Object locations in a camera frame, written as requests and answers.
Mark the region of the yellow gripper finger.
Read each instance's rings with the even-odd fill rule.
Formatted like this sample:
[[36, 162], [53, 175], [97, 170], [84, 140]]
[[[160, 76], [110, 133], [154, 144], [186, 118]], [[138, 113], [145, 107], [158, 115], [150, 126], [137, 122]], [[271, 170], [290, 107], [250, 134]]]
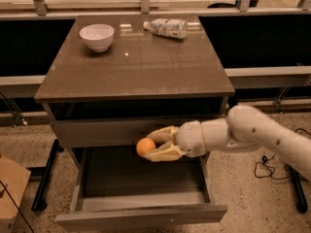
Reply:
[[185, 154], [177, 145], [169, 141], [157, 149], [147, 151], [143, 157], [152, 162], [168, 162], [179, 160]]
[[152, 139], [155, 143], [174, 143], [177, 131], [177, 126], [167, 126], [151, 132], [147, 137]]

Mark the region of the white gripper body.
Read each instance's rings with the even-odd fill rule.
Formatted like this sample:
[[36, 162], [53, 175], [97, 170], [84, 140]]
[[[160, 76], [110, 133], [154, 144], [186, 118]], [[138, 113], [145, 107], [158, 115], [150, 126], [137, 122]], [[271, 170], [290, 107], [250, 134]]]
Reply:
[[187, 157], [203, 156], [206, 146], [201, 123], [191, 121], [181, 125], [176, 132], [176, 143]]

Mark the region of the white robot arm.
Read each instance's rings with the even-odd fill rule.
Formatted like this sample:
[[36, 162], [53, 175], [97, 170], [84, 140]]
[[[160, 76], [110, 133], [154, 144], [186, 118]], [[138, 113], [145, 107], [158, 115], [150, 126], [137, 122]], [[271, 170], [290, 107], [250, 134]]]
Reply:
[[243, 152], [265, 147], [311, 181], [311, 139], [252, 106], [236, 105], [225, 117], [164, 127], [150, 133], [148, 138], [159, 144], [143, 154], [152, 162], [203, 156], [211, 150]]

